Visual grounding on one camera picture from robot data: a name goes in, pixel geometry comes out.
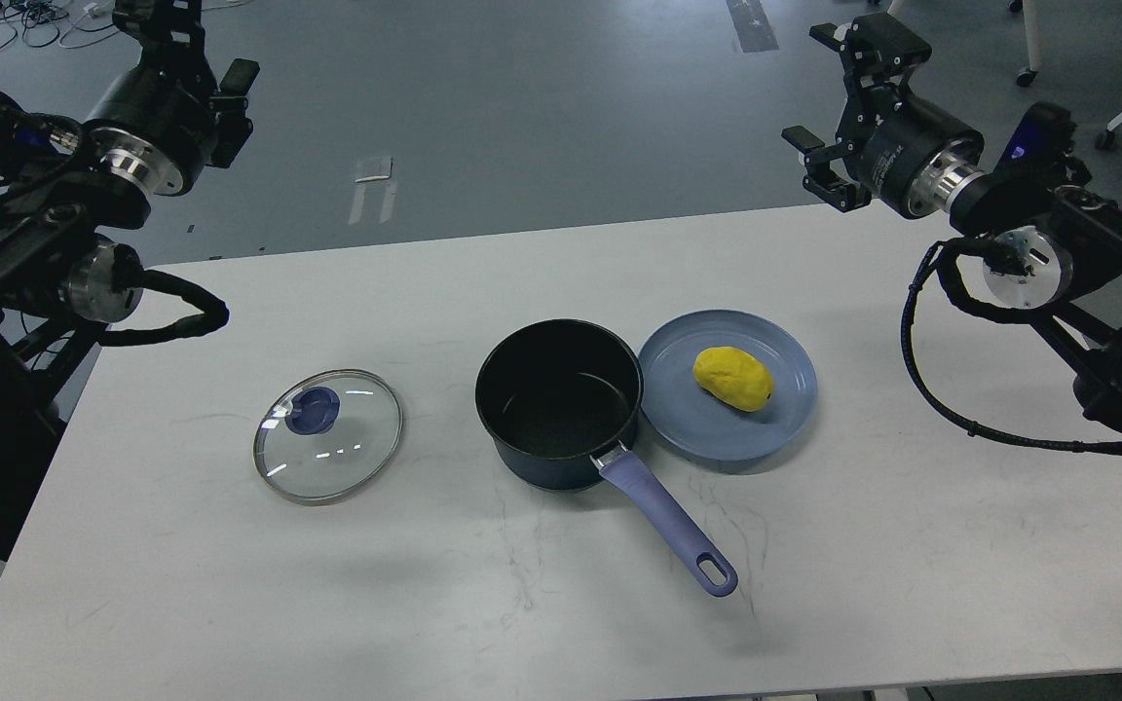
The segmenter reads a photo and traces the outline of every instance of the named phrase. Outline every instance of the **pot lid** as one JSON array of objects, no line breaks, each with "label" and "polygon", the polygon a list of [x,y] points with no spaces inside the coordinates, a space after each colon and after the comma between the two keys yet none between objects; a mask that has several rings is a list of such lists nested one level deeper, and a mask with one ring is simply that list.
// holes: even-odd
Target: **pot lid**
[{"label": "pot lid", "polygon": [[298,505],[327,505],[378,473],[401,444],[405,414],[392,387],[366,371],[302,380],[258,424],[258,474]]}]

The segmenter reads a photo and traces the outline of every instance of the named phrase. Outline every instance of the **blue lid knob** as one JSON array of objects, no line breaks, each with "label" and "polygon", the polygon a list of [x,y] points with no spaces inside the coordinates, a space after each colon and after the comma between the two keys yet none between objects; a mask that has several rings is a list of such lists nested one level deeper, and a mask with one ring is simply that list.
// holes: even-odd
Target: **blue lid knob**
[{"label": "blue lid knob", "polygon": [[294,396],[293,411],[284,417],[288,431],[298,435],[325,433],[340,413],[340,396],[330,387],[310,387]]}]

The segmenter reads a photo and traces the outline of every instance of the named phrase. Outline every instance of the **chair leg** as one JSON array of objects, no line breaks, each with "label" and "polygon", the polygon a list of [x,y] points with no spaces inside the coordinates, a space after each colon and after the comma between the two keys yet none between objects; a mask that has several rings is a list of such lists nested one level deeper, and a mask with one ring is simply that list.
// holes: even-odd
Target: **chair leg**
[{"label": "chair leg", "polygon": [[1024,17],[1024,43],[1029,45],[1029,67],[1015,76],[1015,84],[1029,87],[1041,71],[1041,31],[1037,25],[1037,0],[1022,0]]}]

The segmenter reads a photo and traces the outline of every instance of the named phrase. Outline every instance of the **handle hole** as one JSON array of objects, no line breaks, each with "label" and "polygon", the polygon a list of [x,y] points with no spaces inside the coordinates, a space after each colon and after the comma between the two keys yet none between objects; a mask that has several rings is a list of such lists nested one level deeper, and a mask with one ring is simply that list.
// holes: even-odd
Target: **handle hole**
[{"label": "handle hole", "polygon": [[711,581],[714,585],[720,587],[726,584],[726,573],[721,571],[720,564],[717,564],[717,560],[712,559],[712,555],[700,555],[696,563],[699,564],[699,571],[705,573],[708,581]]}]

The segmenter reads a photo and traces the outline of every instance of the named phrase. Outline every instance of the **yellow potato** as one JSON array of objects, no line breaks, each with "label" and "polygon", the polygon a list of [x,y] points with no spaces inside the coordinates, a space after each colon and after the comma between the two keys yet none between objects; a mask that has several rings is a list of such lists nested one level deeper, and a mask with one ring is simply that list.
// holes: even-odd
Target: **yellow potato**
[{"label": "yellow potato", "polygon": [[773,373],[744,350],[730,345],[707,348],[691,368],[696,381],[736,409],[757,412],[773,395]]}]

